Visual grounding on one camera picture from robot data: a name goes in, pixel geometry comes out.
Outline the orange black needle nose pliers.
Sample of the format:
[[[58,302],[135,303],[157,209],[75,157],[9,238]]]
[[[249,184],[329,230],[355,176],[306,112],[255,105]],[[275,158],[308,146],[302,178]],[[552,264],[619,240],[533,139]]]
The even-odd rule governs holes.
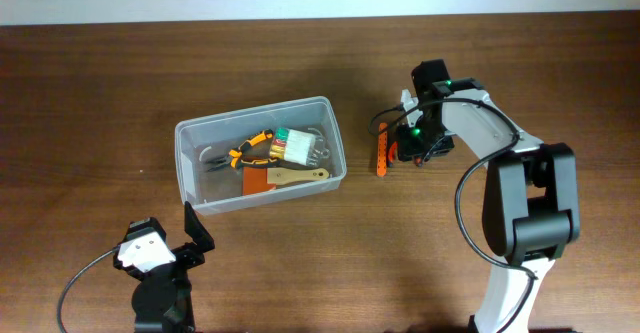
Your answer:
[[[250,157],[248,152],[256,145],[267,142],[274,137],[274,132],[271,129],[262,130],[259,133],[247,138],[237,148],[230,149],[226,155],[209,159],[204,162],[205,165],[209,165],[207,172],[217,171],[223,168],[259,168],[268,169],[275,168],[280,164],[278,158],[272,157]]]

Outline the orange scraper wooden handle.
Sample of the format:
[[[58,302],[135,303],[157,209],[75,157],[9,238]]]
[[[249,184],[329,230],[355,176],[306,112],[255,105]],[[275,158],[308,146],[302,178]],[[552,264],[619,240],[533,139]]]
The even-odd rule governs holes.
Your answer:
[[[278,186],[293,183],[314,182],[330,177],[324,168],[296,170],[289,168],[244,168],[242,195],[252,195],[275,190]]]

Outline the red handled cutting pliers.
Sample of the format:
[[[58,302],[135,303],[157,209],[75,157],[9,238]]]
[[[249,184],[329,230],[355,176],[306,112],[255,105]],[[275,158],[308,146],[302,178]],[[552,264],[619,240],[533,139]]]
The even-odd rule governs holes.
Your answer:
[[[409,141],[394,141],[387,150],[387,165],[392,167],[398,162],[409,162],[421,167],[425,162],[424,156],[420,145]]]

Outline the orange perforated strip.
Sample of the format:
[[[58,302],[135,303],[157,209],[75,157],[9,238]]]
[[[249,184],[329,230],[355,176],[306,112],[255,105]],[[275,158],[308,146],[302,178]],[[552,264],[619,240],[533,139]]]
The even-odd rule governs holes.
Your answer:
[[[378,177],[384,177],[387,174],[387,147],[388,147],[388,135],[386,133],[386,123],[380,123],[378,126],[379,134],[377,138],[377,163],[376,163],[376,175]]]

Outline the clear plastic container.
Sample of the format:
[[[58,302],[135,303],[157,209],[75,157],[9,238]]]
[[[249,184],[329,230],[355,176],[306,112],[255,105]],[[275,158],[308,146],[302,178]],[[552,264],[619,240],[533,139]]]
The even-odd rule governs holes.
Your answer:
[[[210,159],[224,159],[247,138],[280,127],[320,134],[329,157],[320,166],[328,171],[316,182],[287,184],[252,195],[242,193],[241,169],[225,166],[212,171]],[[341,133],[330,101],[323,96],[285,101],[194,118],[175,128],[175,159],[181,199],[202,215],[301,198],[334,190],[346,176]]]

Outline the clear screwdriver bit case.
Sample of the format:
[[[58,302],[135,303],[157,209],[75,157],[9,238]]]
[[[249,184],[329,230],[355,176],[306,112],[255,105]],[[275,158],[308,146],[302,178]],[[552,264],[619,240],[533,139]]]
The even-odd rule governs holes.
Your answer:
[[[275,130],[269,149],[271,158],[305,167],[318,168],[330,156],[326,138],[316,128],[306,131],[279,127]]]

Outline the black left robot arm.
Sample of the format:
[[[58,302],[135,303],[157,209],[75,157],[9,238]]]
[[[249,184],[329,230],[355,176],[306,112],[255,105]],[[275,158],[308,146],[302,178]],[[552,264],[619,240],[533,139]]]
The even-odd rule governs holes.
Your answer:
[[[188,271],[205,262],[194,242],[171,249],[159,221],[128,226],[113,266],[138,281],[131,298],[136,332],[191,333],[196,330]]]

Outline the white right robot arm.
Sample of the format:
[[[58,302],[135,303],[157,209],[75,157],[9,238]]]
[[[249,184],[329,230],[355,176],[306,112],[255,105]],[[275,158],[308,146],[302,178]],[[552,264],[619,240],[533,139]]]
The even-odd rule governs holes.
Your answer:
[[[580,232],[572,149],[528,134],[473,78],[452,78],[445,63],[424,61],[394,107],[373,117],[376,170],[422,165],[465,143],[486,172],[482,227],[491,266],[472,332],[524,332],[541,282]],[[326,98],[254,107],[178,124],[181,198],[216,214],[335,189],[346,173],[344,147]]]

